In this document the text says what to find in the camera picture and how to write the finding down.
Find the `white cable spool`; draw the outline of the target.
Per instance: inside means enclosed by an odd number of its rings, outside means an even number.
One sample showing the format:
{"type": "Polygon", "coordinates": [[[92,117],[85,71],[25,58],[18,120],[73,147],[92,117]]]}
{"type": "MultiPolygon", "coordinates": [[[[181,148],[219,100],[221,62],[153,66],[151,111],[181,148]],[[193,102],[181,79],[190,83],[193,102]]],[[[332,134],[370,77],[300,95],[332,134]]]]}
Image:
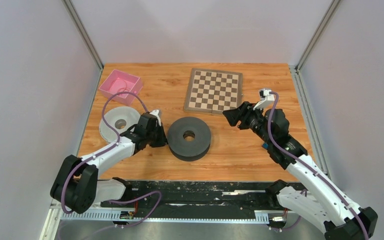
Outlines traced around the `white cable spool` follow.
{"type": "Polygon", "coordinates": [[[136,124],[140,116],[136,109],[129,106],[113,108],[104,115],[104,118],[112,128],[117,130],[117,134],[102,119],[99,123],[99,133],[107,143],[111,143],[117,139],[118,134],[136,124]]]}

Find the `black cable spool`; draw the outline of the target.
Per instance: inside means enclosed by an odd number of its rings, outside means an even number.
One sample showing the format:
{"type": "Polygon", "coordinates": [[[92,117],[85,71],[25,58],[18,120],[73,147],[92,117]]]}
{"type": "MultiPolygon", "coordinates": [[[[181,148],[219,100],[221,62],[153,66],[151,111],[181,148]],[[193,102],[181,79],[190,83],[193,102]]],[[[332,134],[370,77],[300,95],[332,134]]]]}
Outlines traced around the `black cable spool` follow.
{"type": "Polygon", "coordinates": [[[204,157],[210,149],[212,134],[209,126],[197,117],[182,117],[169,127],[168,146],[179,160],[193,162],[204,157]]]}

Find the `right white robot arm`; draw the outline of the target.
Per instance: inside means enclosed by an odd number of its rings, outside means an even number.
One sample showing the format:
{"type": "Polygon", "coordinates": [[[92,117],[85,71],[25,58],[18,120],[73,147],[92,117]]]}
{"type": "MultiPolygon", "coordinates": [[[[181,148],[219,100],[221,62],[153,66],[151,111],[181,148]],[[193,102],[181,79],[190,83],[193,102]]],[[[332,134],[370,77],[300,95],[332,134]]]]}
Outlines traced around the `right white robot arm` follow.
{"type": "Polygon", "coordinates": [[[327,240],[368,240],[378,220],[371,208],[362,208],[318,168],[308,151],[289,134],[289,121],[282,109],[263,112],[243,102],[238,108],[224,110],[232,127],[252,130],[266,144],[270,158],[295,176],[313,199],[301,195],[283,180],[269,186],[266,204],[272,209],[287,208],[319,229],[327,240]]]}

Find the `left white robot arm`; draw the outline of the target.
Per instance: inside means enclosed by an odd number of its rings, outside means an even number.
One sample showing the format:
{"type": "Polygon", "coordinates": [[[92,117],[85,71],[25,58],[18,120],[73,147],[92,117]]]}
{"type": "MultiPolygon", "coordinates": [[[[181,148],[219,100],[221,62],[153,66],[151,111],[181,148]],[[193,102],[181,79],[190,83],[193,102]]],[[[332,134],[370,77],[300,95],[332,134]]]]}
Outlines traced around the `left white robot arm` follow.
{"type": "Polygon", "coordinates": [[[133,201],[133,193],[127,190],[126,181],[119,177],[100,180],[100,176],[147,146],[159,148],[167,143],[160,110],[145,112],[136,124],[105,147],[81,157],[67,156],[51,187],[50,196],[61,203],[66,214],[82,214],[93,204],[106,201],[127,207],[133,201]]]}

